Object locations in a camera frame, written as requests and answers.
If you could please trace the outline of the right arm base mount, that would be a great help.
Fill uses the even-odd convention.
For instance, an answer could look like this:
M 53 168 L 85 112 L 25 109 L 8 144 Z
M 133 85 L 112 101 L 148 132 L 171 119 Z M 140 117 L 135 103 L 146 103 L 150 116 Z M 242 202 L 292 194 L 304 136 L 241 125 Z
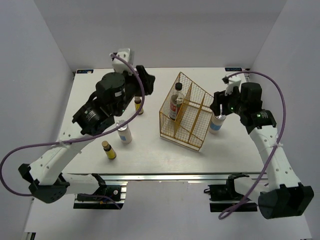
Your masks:
M 249 178 L 245 173 L 231 174 L 223 184 L 210 184 L 203 190 L 209 196 L 209 207 L 211 213 L 221 213 L 223 210 L 235 206 L 243 197 L 234 190 L 234 180 L 238 178 Z

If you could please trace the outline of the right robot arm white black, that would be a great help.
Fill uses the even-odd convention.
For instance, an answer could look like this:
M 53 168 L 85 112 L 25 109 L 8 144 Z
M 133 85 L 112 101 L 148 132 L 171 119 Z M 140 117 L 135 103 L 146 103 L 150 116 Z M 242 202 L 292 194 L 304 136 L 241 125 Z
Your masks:
M 257 204 L 265 219 L 301 216 L 314 197 L 311 186 L 305 186 L 293 171 L 283 147 L 273 114 L 262 108 L 262 88 L 258 83 L 246 82 L 214 93 L 210 109 L 215 115 L 236 114 L 254 142 L 264 164 L 262 173 L 268 185 L 255 183 L 247 174 L 228 177 L 224 193 L 241 203 Z

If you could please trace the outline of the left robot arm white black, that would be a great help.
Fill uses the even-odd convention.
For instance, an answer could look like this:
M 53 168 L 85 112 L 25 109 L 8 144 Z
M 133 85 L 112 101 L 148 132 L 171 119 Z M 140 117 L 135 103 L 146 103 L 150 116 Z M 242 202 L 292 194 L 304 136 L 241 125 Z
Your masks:
M 87 102 L 73 115 L 72 124 L 63 131 L 61 140 L 51 144 L 33 163 L 18 168 L 30 184 L 31 195 L 47 204 L 71 194 L 103 198 L 107 185 L 99 174 L 69 174 L 63 170 L 83 148 L 115 123 L 115 117 L 124 113 L 134 97 L 152 94 L 155 79 L 142 65 L 136 66 L 134 73 L 125 70 L 105 74 Z

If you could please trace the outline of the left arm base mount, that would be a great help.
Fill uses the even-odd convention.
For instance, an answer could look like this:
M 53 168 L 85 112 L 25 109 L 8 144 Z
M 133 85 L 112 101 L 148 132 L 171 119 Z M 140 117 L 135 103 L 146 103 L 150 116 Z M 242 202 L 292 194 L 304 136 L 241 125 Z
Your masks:
M 118 184 L 107 184 L 106 181 L 98 174 L 94 173 L 93 177 L 98 181 L 99 188 L 93 193 L 77 194 L 74 200 L 74 209 L 83 210 L 121 210 L 122 186 Z

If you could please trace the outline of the dark sauce bottle red label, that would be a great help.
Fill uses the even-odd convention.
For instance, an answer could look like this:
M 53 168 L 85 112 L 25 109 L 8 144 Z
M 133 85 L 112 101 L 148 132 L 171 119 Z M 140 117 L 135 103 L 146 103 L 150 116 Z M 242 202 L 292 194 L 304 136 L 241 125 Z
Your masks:
M 174 93 L 170 97 L 169 117 L 176 120 L 181 106 L 184 102 L 185 96 L 182 93 L 183 84 L 177 82 L 174 86 Z

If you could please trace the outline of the white jar silver lid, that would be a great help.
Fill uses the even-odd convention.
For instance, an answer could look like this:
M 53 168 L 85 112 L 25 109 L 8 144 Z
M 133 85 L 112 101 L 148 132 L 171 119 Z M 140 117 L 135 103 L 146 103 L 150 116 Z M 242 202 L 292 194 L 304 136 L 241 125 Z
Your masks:
M 213 113 L 209 123 L 208 131 L 211 134 L 216 134 L 221 129 L 225 119 L 226 119 L 225 115 L 215 115 Z
M 132 138 L 132 134 L 129 128 L 129 125 L 126 123 L 124 124 L 125 121 L 124 120 L 118 120 L 115 123 L 115 126 L 117 127 L 117 133 L 120 137 L 120 140 L 124 143 L 124 144 L 129 144 L 132 142 L 133 138 Z

